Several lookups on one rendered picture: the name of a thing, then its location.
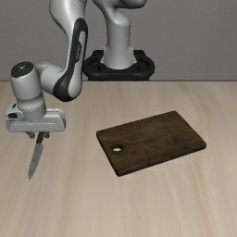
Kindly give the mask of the dark brown cutting board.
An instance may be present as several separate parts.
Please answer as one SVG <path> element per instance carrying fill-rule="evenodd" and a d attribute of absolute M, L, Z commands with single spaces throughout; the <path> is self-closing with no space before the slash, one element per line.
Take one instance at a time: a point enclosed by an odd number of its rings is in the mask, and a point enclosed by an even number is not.
<path fill-rule="evenodd" d="M 176 111 L 100 130 L 96 137 L 119 177 L 206 148 Z"/>

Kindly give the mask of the brown-handled silver knife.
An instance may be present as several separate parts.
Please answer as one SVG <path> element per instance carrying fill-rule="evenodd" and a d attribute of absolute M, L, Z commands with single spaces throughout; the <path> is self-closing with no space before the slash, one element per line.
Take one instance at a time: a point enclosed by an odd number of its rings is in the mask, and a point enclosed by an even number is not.
<path fill-rule="evenodd" d="M 37 136 L 36 144 L 33 150 L 32 158 L 31 158 L 31 163 L 29 166 L 29 172 L 28 172 L 29 180 L 33 177 L 38 167 L 41 155 L 43 153 L 43 149 L 44 149 L 44 146 L 42 145 L 43 139 L 44 139 L 44 133 L 40 132 Z"/>

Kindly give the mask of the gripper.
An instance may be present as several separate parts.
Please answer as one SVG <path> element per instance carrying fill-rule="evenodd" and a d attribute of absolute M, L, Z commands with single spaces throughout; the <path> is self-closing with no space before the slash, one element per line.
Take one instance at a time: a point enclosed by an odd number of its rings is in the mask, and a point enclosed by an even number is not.
<path fill-rule="evenodd" d="M 26 132 L 31 139 L 38 131 L 44 131 L 44 138 L 49 138 L 49 131 L 63 131 L 65 128 L 65 114 L 58 108 L 48 108 L 45 115 L 36 121 L 26 120 L 16 103 L 11 103 L 6 109 L 6 129 L 10 132 Z"/>

